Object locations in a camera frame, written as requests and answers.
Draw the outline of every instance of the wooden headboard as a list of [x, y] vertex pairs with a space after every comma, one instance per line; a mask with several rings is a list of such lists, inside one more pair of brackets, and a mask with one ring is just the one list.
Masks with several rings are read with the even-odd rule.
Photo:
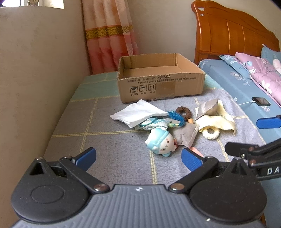
[[274, 33], [245, 12], [213, 1], [196, 0], [191, 8], [197, 19], [195, 64], [236, 52], [260, 57], [262, 44], [279, 51], [279, 41]]

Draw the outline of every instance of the floral pillowcase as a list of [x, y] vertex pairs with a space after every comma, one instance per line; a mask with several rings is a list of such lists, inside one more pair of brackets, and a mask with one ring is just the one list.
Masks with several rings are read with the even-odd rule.
[[236, 58], [249, 70], [253, 82], [281, 107], [281, 77], [266, 59], [245, 53], [235, 54]]

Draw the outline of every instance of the wall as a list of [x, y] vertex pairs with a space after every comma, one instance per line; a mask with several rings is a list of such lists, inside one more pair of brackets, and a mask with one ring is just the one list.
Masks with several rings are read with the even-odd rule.
[[[281, 41], [281, 10], [270, 0], [215, 0], [249, 13]], [[193, 0], [128, 0], [140, 53], [178, 52], [194, 60], [196, 18]]]
[[16, 221], [11, 192], [89, 74], [80, 1], [0, 8], [0, 228]]

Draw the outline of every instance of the gray ridged surface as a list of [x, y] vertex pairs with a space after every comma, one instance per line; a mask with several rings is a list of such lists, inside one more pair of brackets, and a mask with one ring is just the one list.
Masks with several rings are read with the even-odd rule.
[[163, 185], [116, 185], [106, 194], [96, 194], [81, 213], [69, 220], [37, 225], [17, 222], [14, 228], [261, 228], [252, 222], [222, 225], [207, 221], [190, 205], [186, 196], [167, 191]]

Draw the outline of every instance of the doll head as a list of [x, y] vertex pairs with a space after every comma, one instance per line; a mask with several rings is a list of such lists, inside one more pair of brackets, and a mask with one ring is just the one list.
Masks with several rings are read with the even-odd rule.
[[173, 136], [164, 127], [152, 129], [145, 143], [151, 151], [163, 156], [176, 150]]

